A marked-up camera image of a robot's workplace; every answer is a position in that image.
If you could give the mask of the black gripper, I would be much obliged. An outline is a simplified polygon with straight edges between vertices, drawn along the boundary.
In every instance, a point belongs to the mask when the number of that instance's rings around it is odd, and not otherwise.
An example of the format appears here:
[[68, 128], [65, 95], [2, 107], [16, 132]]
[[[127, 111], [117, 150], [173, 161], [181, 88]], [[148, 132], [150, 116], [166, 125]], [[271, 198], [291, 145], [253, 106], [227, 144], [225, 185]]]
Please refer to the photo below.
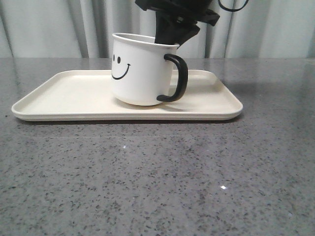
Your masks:
[[156, 12], [156, 44], [183, 45], [197, 35], [197, 22], [215, 26], [220, 16], [209, 9], [210, 0], [136, 0], [142, 10]]

